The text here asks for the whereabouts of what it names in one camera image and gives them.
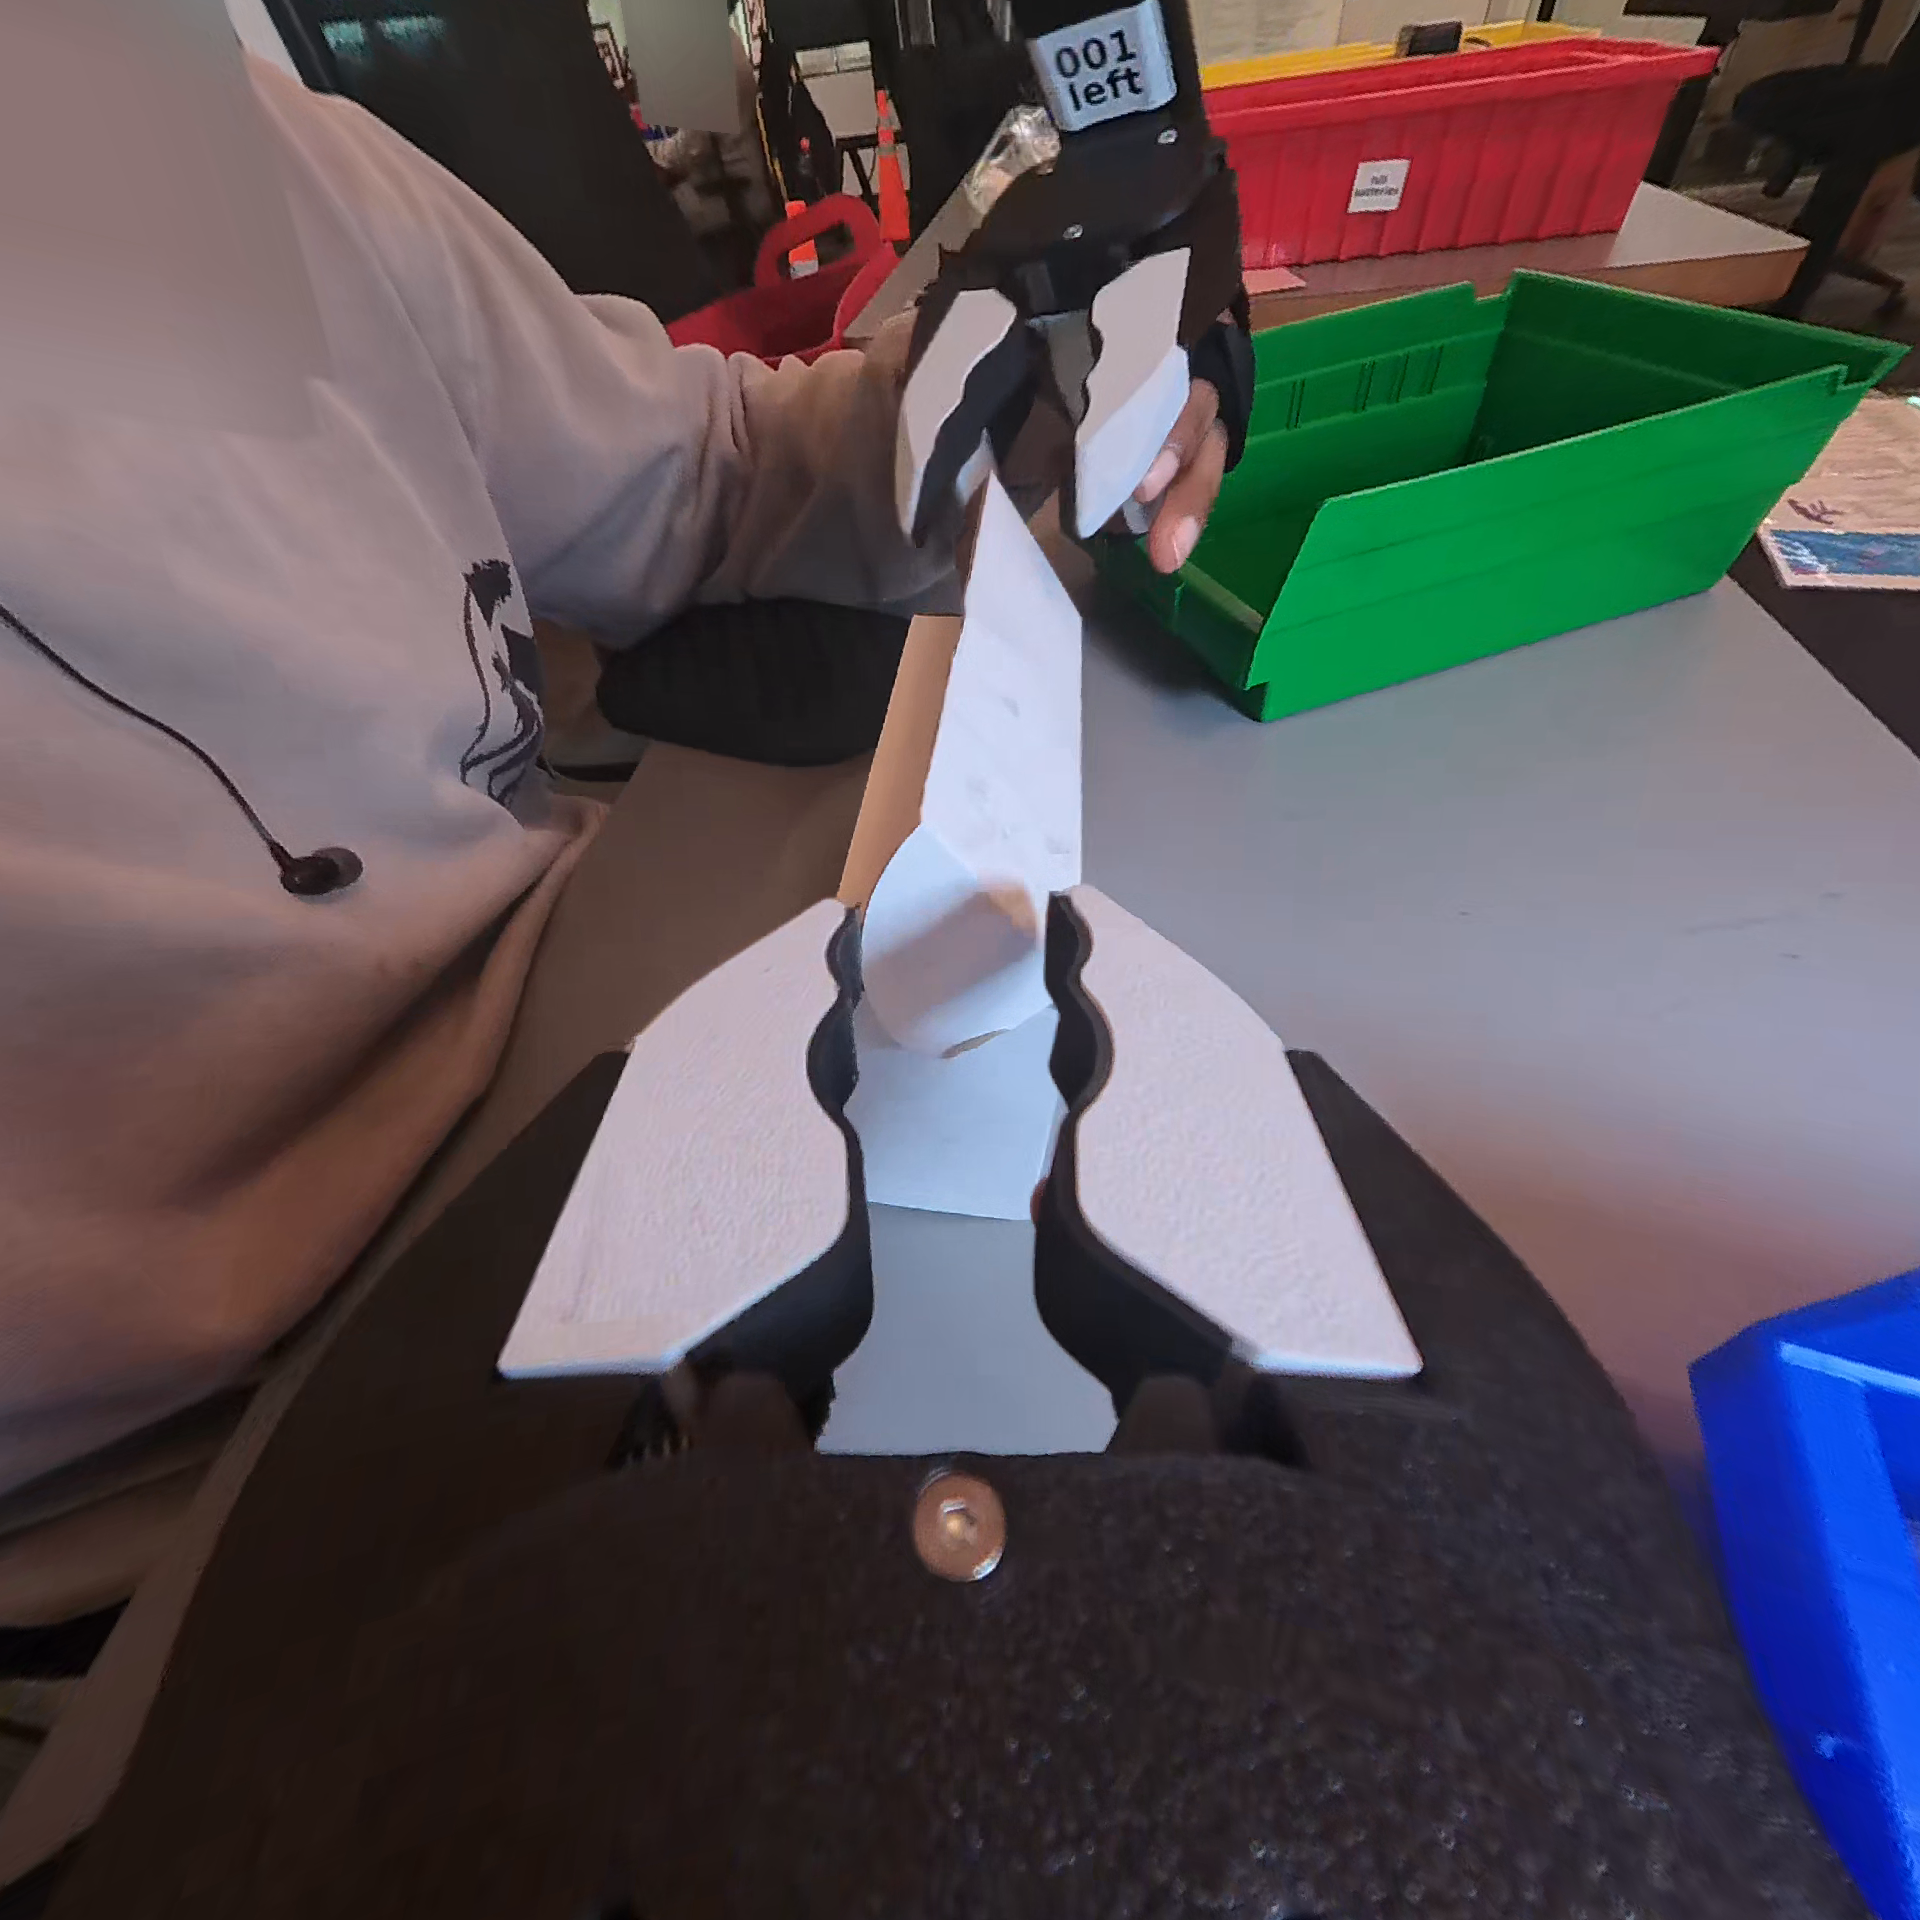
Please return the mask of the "green plastic bin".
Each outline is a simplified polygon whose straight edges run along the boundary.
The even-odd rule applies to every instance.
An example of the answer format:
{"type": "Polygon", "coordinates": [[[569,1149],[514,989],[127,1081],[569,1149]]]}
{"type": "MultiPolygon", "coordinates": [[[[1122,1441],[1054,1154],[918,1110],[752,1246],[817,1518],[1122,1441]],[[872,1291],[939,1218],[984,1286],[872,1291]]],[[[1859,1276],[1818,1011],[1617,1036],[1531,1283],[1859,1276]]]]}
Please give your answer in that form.
{"type": "Polygon", "coordinates": [[[1516,275],[1253,339],[1253,416],[1179,575],[1095,547],[1253,721],[1706,592],[1902,347],[1516,275]]]}

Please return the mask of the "person's torso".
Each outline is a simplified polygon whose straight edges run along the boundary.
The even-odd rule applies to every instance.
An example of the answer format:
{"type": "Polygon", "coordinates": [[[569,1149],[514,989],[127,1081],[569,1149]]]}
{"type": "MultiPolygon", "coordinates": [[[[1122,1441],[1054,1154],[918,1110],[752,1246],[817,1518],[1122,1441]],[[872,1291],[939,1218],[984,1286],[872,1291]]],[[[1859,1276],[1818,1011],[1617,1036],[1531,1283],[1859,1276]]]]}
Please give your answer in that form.
{"type": "Polygon", "coordinates": [[[330,1289],[316,1107],[578,834],[533,620],[617,344],[365,110],[246,77],[327,328],[304,419],[3,412],[3,1491],[330,1289]]]}

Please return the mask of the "black office chair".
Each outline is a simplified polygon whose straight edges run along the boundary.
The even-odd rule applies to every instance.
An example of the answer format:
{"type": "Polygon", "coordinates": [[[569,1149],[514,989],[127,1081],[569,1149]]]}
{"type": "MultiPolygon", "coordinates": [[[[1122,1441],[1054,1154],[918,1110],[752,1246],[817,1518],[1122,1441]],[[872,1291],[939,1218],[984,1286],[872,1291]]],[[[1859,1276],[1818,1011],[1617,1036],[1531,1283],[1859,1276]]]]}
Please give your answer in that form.
{"type": "Polygon", "coordinates": [[[1868,260],[1848,231],[1868,217],[1869,185],[1887,164],[1915,157],[1915,21],[1887,61],[1844,61],[1752,83],[1734,100],[1734,126],[1781,153],[1765,185],[1781,198],[1800,171],[1812,171],[1809,198],[1793,221],[1807,251],[1771,315],[1803,320],[1827,277],[1876,288],[1882,320],[1904,306],[1904,282],[1868,260]]]}

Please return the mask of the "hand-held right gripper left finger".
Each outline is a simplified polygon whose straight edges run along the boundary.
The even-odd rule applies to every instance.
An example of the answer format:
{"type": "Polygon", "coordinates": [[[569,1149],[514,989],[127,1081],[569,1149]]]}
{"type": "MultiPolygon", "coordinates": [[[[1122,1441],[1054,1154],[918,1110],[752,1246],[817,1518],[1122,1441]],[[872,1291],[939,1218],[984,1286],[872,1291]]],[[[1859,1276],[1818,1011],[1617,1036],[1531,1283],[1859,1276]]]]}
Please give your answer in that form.
{"type": "Polygon", "coordinates": [[[872,1321],[856,1000],[857,918],[825,900],[627,1044],[501,1377],[833,1382],[872,1321]]]}

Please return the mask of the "person's left hand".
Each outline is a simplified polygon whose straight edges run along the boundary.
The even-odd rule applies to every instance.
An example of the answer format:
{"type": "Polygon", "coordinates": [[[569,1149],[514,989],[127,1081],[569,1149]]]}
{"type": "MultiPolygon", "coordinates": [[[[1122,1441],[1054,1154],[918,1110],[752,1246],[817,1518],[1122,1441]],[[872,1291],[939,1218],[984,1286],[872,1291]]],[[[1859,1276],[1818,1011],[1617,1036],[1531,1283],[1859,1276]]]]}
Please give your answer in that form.
{"type": "Polygon", "coordinates": [[[1137,532],[1158,575],[1179,575],[1187,564],[1212,516],[1228,452],[1232,441],[1216,407],[1216,388],[1191,377],[1164,446],[1128,500],[1128,527],[1138,527],[1137,532]]]}

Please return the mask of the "red plastic bin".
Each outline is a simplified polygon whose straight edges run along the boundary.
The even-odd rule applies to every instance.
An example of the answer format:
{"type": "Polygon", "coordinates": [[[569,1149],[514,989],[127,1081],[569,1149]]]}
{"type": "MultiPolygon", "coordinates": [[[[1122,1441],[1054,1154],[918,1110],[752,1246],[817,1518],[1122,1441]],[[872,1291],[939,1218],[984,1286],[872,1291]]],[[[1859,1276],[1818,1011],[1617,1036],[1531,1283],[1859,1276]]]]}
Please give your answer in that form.
{"type": "Polygon", "coordinates": [[[1709,45],[1566,36],[1219,84],[1243,264],[1295,271],[1625,224],[1709,45]]]}

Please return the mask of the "printed paper sheet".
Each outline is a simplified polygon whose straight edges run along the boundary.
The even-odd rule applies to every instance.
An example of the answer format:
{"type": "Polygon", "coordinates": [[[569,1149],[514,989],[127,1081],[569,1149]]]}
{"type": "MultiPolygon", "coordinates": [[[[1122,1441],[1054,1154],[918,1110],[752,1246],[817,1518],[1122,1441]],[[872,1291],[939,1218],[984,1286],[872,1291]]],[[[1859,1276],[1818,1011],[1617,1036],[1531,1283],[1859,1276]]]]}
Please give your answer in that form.
{"type": "Polygon", "coordinates": [[[1784,590],[1915,592],[1915,393],[1863,397],[1755,542],[1784,590]]]}

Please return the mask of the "yellow plastic bin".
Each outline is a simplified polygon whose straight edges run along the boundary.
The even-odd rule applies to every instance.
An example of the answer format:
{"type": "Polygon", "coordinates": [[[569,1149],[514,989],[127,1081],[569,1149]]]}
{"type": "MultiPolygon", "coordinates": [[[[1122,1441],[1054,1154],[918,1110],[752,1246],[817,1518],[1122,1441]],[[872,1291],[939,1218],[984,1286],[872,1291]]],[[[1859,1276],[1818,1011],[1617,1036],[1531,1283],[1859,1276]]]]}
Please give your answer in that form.
{"type": "MultiPolygon", "coordinates": [[[[1521,51],[1521,45],[1544,45],[1553,41],[1598,41],[1599,30],[1566,25],[1566,21],[1488,21],[1477,30],[1461,30],[1458,54],[1501,54],[1501,51],[1521,51]]],[[[1334,43],[1319,51],[1297,51],[1297,54],[1267,54],[1267,56],[1243,56],[1243,61],[1211,61],[1200,68],[1203,93],[1234,90],[1234,84],[1260,84],[1260,83],[1282,83],[1282,77],[1316,77],[1316,75],[1346,75],[1357,68],[1399,61],[1399,43],[1334,43]]]]}

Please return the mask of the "white cardboard box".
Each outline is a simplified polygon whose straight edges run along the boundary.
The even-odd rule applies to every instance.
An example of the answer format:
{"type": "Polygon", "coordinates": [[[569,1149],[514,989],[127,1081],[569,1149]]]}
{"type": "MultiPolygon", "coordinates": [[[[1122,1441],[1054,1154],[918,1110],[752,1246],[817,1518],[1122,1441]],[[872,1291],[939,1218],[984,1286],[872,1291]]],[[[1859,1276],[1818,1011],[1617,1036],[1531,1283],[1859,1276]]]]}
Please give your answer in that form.
{"type": "Polygon", "coordinates": [[[997,478],[967,532],[963,607],[909,626],[836,884],[847,1117],[868,1204],[1015,1221],[1061,1110],[1042,933],[1083,878],[1083,614],[997,478]]]}

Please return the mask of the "blue plastic bin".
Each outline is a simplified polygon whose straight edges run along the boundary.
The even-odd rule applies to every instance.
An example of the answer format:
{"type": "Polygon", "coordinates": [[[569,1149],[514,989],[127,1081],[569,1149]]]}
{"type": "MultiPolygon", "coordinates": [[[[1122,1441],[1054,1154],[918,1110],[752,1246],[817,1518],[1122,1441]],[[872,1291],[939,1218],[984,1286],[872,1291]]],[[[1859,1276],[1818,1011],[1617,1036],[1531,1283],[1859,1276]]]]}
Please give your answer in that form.
{"type": "Polygon", "coordinates": [[[1760,1321],[1690,1386],[1787,1774],[1875,1917],[1915,1917],[1915,1276],[1760,1321]]]}

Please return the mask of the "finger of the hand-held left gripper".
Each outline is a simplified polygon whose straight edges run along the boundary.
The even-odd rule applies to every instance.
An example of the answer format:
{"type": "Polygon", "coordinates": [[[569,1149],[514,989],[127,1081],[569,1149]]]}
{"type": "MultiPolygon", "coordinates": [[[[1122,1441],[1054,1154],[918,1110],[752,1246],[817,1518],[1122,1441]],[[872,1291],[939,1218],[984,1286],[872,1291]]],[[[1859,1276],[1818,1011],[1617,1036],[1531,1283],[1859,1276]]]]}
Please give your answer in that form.
{"type": "Polygon", "coordinates": [[[935,322],[917,328],[895,437],[895,503],[911,547],[972,503],[1011,455],[1038,383],[1038,331],[992,291],[954,291],[935,322]]]}
{"type": "Polygon", "coordinates": [[[1126,513],[1184,407],[1184,282],[1187,249],[1167,249],[1126,267],[1092,294],[1092,361],[1072,431],[1075,540],[1092,540],[1126,513]]]}

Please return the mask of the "person's left forearm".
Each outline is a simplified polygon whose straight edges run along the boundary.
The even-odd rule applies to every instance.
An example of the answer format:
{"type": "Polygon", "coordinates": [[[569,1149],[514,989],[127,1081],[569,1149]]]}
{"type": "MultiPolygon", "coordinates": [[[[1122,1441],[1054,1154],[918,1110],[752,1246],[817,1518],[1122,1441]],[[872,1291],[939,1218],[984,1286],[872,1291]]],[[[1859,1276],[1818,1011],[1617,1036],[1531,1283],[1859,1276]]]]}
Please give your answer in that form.
{"type": "Polygon", "coordinates": [[[542,579],[545,614],[636,639],[700,604],[817,600],[918,611],[946,596],[957,516],[896,519],[896,425],[917,313],[817,361],[672,344],[611,294],[585,313],[617,344],[627,397],[595,503],[542,579]]]}

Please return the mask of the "red plastic basket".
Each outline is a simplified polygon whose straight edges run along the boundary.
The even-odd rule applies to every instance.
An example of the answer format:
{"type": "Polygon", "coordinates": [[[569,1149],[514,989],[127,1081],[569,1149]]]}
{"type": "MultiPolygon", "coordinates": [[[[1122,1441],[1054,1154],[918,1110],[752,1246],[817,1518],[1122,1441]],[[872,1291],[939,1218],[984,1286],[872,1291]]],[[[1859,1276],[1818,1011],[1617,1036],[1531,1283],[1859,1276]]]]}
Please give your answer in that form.
{"type": "Polygon", "coordinates": [[[765,367],[817,361],[843,347],[847,328],[876,303],[895,267],[896,251],[861,198],[791,204],[785,221],[758,238],[752,284],[665,322],[665,331],[672,344],[708,344],[765,367]],[[812,264],[810,275],[791,271],[791,260],[812,251],[825,234],[843,234],[847,251],[812,264]]]}

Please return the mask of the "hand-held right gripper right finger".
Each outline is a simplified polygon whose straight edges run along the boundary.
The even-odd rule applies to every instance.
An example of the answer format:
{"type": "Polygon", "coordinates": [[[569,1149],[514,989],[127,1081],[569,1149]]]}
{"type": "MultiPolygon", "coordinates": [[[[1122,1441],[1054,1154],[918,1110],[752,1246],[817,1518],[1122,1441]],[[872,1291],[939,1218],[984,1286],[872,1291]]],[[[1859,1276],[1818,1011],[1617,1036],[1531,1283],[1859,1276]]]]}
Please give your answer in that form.
{"type": "Polygon", "coordinates": [[[1045,1335],[1099,1386],[1419,1377],[1282,1036],[1088,884],[1045,903],[1042,982],[1066,1107],[1037,1193],[1045,1335]]]}

